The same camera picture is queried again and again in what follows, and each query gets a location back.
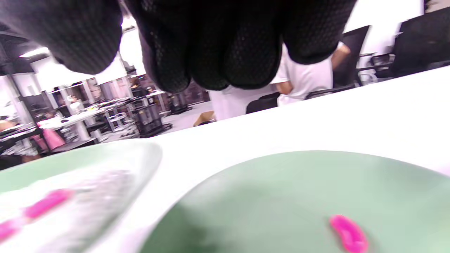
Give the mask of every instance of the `floor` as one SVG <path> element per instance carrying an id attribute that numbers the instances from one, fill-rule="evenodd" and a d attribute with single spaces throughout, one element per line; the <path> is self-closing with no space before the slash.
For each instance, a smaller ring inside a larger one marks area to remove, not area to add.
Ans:
<path id="1" fill-rule="evenodd" d="M 197 121 L 201 113 L 212 111 L 211 102 L 204 102 L 201 104 L 192 105 L 192 110 L 178 115 L 170 115 L 162 118 L 162 123 L 171 123 L 172 129 L 162 133 L 171 133 L 178 130 L 190 128 Z"/>

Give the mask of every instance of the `pink stick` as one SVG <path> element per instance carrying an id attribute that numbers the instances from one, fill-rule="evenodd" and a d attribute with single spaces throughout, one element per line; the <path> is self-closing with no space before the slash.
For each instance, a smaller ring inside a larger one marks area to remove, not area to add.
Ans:
<path id="1" fill-rule="evenodd" d="M 45 198 L 37 202 L 36 204 L 27 207 L 23 212 L 23 215 L 29 219 L 37 219 L 46 214 L 51 209 L 59 206 L 72 197 L 73 191 L 60 189 L 54 190 L 47 194 Z"/>
<path id="2" fill-rule="evenodd" d="M 365 253 L 369 243 L 360 227 L 351 219 L 336 215 L 330 219 L 331 226 L 341 237 L 344 248 L 350 253 Z"/>
<path id="3" fill-rule="evenodd" d="M 0 224 L 0 243 L 19 231 L 20 226 L 15 220 L 5 221 Z"/>

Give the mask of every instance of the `pink bag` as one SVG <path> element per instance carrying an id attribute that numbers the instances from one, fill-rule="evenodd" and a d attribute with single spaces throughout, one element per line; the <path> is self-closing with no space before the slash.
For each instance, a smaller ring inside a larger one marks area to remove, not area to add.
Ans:
<path id="1" fill-rule="evenodd" d="M 49 144 L 51 150 L 54 150 L 55 148 L 61 147 L 62 145 L 66 144 L 66 142 L 61 138 L 61 136 L 59 136 L 55 131 L 51 129 L 43 129 L 43 135 L 45 140 Z M 39 136 L 33 136 L 32 138 L 43 150 L 47 151 L 43 139 L 41 139 Z"/>

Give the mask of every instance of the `green bowl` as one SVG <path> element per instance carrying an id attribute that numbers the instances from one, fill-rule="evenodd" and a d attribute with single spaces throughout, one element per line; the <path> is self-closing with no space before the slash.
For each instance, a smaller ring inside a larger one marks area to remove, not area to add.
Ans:
<path id="1" fill-rule="evenodd" d="M 366 154 L 305 151 L 230 167 L 184 196 L 141 253 L 341 253 L 333 215 L 368 253 L 448 253 L 450 179 Z"/>
<path id="2" fill-rule="evenodd" d="M 137 194 L 156 172 L 162 159 L 162 149 L 145 139 L 121 140 L 75 149 L 38 159 L 0 172 L 0 193 L 18 190 L 30 184 L 65 172 L 86 167 L 128 169 L 132 172 L 131 190 L 117 215 L 108 219 L 101 231 L 86 242 L 85 248 L 97 240 L 133 203 Z"/>

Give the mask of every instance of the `gloved hand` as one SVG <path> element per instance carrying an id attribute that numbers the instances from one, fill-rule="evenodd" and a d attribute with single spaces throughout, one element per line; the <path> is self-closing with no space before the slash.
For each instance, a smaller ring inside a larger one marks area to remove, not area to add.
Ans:
<path id="1" fill-rule="evenodd" d="M 283 42 L 298 63 L 326 59 L 356 0 L 125 3 L 139 27 L 147 74 L 161 89 L 180 92 L 191 78 L 209 90 L 261 88 L 277 72 Z M 88 74 L 113 60 L 121 19 L 115 0 L 0 0 L 0 22 L 47 46 L 67 68 Z"/>

